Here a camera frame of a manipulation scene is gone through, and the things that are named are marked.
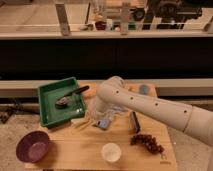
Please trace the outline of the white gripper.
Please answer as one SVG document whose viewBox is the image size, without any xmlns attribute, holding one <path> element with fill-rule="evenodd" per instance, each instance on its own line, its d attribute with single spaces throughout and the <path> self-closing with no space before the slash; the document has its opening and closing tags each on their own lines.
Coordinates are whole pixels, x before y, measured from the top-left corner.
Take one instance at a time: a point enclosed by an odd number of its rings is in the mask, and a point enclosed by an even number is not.
<svg viewBox="0 0 213 171">
<path fill-rule="evenodd" d="M 104 102 L 99 97 L 95 97 L 90 105 L 90 113 L 85 114 L 86 122 L 95 122 L 95 127 L 104 128 L 104 119 L 113 119 L 112 105 Z"/>
</svg>

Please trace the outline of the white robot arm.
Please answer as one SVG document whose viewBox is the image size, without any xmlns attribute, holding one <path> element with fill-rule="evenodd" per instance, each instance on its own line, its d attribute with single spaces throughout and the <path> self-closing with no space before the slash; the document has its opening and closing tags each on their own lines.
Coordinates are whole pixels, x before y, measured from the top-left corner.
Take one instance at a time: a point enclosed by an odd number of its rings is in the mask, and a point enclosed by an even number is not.
<svg viewBox="0 0 213 171">
<path fill-rule="evenodd" d="M 103 113 L 112 104 L 142 113 L 213 146 L 213 112 L 211 111 L 131 92 L 125 88 L 125 81 L 119 76 L 113 76 L 97 86 L 90 107 L 92 116 L 103 117 Z"/>
</svg>

